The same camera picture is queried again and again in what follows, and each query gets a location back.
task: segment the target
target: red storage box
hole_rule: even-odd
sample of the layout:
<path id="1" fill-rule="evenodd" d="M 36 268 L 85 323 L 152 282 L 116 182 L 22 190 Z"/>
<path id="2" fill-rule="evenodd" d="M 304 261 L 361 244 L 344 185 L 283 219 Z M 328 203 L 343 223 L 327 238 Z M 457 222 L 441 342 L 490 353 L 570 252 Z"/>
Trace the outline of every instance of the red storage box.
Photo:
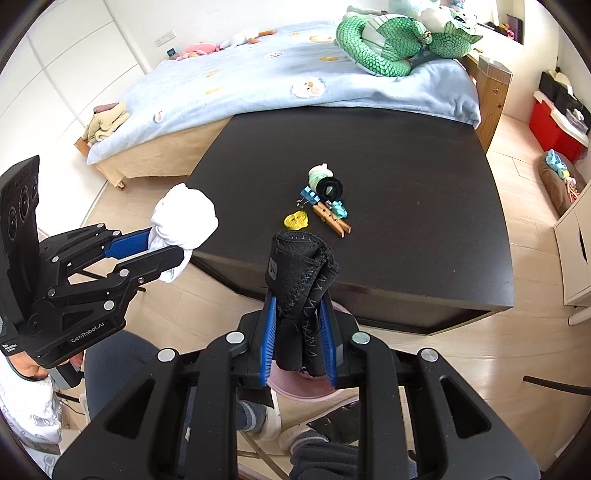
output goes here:
<path id="1" fill-rule="evenodd" d="M 530 130 L 544 151 L 554 149 L 571 162 L 577 161 L 589 146 L 588 137 L 571 125 L 542 92 L 536 92 L 534 97 L 536 101 L 531 114 Z"/>

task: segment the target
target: white wardrobe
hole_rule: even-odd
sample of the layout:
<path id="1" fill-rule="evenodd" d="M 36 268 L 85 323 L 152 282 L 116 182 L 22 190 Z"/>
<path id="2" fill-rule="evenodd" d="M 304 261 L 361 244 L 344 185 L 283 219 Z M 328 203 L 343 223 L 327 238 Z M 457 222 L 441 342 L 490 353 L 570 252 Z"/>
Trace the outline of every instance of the white wardrobe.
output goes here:
<path id="1" fill-rule="evenodd" d="M 85 221 L 105 179 L 73 144 L 92 108 L 143 74 L 103 0 L 56 0 L 19 43 L 0 74 L 0 173 L 41 157 L 43 233 Z"/>

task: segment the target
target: wooden clothespin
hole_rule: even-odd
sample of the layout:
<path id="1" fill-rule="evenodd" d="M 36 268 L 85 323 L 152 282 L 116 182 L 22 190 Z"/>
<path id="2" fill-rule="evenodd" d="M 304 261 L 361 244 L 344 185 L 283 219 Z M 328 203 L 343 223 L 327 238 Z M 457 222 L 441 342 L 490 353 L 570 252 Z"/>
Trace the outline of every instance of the wooden clothespin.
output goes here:
<path id="1" fill-rule="evenodd" d="M 320 220 L 326 222 L 341 238 L 345 237 L 345 233 L 351 233 L 351 227 L 331 212 L 324 203 L 318 202 L 312 206 L 312 209 Z"/>

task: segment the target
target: white towel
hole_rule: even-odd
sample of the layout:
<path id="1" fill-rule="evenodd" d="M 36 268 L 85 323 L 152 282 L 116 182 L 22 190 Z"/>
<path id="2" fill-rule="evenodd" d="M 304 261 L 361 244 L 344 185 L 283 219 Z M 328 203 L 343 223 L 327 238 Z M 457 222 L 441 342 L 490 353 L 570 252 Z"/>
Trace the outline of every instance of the white towel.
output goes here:
<path id="1" fill-rule="evenodd" d="M 169 245 L 184 249 L 183 262 L 160 274 L 160 280 L 171 283 L 185 269 L 194 248 L 214 233 L 217 217 L 213 203 L 200 190 L 188 189 L 184 183 L 171 188 L 154 208 L 148 250 Z"/>

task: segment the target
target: blue gripper pad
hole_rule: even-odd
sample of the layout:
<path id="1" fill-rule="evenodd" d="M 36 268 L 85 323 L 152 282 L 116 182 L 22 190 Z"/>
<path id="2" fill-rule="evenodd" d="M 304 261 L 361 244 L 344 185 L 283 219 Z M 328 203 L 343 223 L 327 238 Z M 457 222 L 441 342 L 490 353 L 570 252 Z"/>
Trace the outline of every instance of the blue gripper pad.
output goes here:
<path id="1" fill-rule="evenodd" d="M 105 250 L 107 258 L 122 258 L 131 257 L 148 249 L 148 235 L 150 229 L 140 230 L 138 232 L 128 233 L 111 242 L 111 247 Z"/>

